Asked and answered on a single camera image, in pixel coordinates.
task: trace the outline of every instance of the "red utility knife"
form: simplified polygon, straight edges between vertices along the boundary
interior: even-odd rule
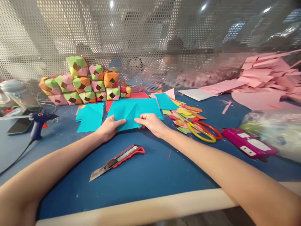
[[[132,156],[136,154],[144,154],[145,150],[140,145],[134,144],[130,146],[129,148],[125,149],[123,152],[121,152],[119,155],[117,155],[115,158],[111,159],[107,162],[103,167],[95,170],[90,177],[90,181],[98,178],[100,175],[104,174],[105,172],[109,171],[112,168],[117,168],[121,163],[125,162],[126,160],[130,159]]]

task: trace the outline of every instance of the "forearm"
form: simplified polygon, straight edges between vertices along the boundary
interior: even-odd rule
[[[168,129],[162,138],[202,168],[247,211],[255,223],[269,225],[274,223],[271,219],[275,219],[274,225],[290,225],[288,222],[300,219],[300,197],[263,172],[174,130]]]
[[[76,163],[101,145],[96,136],[92,133],[35,161],[0,187],[0,198],[20,203],[40,201]]]

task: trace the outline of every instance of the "glue gun cord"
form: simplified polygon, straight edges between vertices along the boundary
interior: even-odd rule
[[[5,173],[9,168],[11,168],[20,158],[21,156],[26,152],[27,148],[34,142],[34,140],[31,140],[29,142],[29,144],[27,145],[27,147],[25,148],[25,150],[22,152],[22,154],[9,166],[7,167],[5,170],[3,170],[0,175],[2,175],[3,173]]]

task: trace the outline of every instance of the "black phone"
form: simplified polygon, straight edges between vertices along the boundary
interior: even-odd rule
[[[28,108],[23,112],[23,116],[30,113],[40,113],[43,110],[42,107]],[[7,135],[16,135],[26,133],[33,125],[33,121],[28,118],[20,118],[16,123],[7,131]]]

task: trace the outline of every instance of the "hand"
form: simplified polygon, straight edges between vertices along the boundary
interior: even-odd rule
[[[103,124],[98,130],[95,131],[95,133],[103,143],[107,142],[117,133],[116,128],[124,123],[126,123],[126,119],[115,121],[115,117],[112,115],[103,122]]]
[[[135,118],[134,121],[146,126],[158,138],[162,138],[165,130],[168,129],[155,114],[141,114],[140,118]]]

